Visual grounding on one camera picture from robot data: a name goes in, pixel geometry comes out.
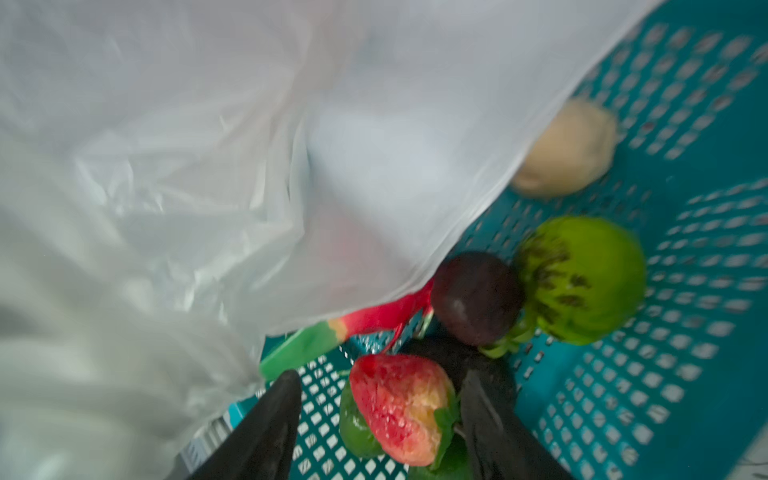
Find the plum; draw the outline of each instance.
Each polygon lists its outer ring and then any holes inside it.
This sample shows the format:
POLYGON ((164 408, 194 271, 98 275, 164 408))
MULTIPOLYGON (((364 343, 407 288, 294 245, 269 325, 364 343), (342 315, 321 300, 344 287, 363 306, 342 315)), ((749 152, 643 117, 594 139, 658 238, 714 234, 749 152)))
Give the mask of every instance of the plum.
POLYGON ((501 339, 524 302, 525 291, 515 270, 490 253, 461 253, 435 273, 435 315, 467 345, 485 346, 501 339))

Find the fake strawberry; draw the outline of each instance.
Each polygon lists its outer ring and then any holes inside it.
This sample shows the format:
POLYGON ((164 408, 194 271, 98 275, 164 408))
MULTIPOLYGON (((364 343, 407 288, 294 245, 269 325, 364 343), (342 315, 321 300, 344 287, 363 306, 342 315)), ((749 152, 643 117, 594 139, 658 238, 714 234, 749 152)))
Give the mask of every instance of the fake strawberry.
POLYGON ((398 462, 438 468, 453 438, 458 403, 451 380, 432 360, 368 355, 349 373, 360 413, 398 462))

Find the basket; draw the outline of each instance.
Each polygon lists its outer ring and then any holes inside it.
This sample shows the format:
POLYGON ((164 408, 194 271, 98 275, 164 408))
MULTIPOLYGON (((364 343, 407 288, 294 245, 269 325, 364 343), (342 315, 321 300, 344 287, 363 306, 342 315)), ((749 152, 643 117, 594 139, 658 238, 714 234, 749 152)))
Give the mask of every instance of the basket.
MULTIPOLYGON (((547 202, 507 191, 456 245, 509 261, 563 214, 640 237, 646 300, 624 328, 586 347, 537 332, 510 358, 518 416, 575 478, 724 478, 766 420, 767 64, 767 3, 666 4, 576 90, 624 129, 609 174, 547 202)), ((337 431, 337 372, 388 340, 354 339, 300 370, 292 478, 406 478, 386 456, 348 453, 337 431)), ((232 423, 255 401, 234 406, 232 423)))

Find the white plastic bag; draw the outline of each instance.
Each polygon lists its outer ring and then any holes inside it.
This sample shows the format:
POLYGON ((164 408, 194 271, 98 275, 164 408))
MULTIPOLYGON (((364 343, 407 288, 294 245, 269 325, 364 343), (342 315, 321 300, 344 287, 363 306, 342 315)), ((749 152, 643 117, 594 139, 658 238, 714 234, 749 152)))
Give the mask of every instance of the white plastic bag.
POLYGON ((4 478, 162 478, 264 335, 421 286, 654 3, 0 0, 4 478))

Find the beige potato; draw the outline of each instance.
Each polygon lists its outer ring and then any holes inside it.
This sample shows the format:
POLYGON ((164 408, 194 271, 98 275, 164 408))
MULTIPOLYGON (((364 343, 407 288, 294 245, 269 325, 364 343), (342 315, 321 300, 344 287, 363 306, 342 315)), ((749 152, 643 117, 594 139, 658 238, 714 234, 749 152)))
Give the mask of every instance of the beige potato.
POLYGON ((580 98, 569 100, 536 140, 510 185, 520 195, 572 194, 602 177, 614 158, 616 117, 580 98))

